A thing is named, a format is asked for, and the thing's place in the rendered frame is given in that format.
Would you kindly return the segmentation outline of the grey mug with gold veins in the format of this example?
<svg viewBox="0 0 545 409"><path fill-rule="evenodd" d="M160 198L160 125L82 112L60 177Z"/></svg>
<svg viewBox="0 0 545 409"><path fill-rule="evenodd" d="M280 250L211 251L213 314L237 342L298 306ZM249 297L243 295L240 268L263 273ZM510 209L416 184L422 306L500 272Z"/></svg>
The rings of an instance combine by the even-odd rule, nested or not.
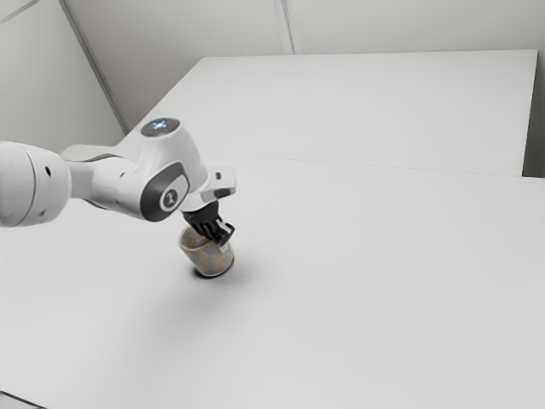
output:
<svg viewBox="0 0 545 409"><path fill-rule="evenodd" d="M224 274L234 262L234 251L230 242L218 245L199 235L191 227L181 232L179 246L196 268L196 274L205 279Z"/></svg>

